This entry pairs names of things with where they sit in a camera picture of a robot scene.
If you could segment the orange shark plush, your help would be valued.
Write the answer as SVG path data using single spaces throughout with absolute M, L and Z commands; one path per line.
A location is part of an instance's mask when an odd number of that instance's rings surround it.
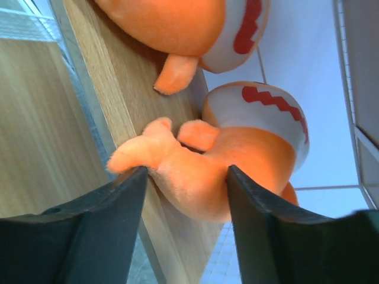
M 220 74 L 248 60 L 265 31 L 270 1 L 95 2 L 125 33 L 166 53 L 153 87 L 164 95 L 185 89 L 197 68 Z
M 292 95 L 276 86 L 239 81 L 210 91 L 201 119 L 183 123 L 177 134 L 167 117 L 148 123 L 116 149 L 107 167 L 122 173 L 144 166 L 181 213 L 229 222 L 229 166 L 297 204 L 290 177 L 309 147 L 306 116 Z

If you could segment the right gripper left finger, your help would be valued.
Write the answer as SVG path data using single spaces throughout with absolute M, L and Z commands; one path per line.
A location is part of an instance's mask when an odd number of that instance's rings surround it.
M 126 283 L 147 169 L 41 214 L 1 219 L 2 283 Z

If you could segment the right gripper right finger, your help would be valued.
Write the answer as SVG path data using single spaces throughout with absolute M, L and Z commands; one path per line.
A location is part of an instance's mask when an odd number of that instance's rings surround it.
M 378 282 L 378 211 L 315 214 L 237 166 L 228 169 L 227 192 L 243 283 Z

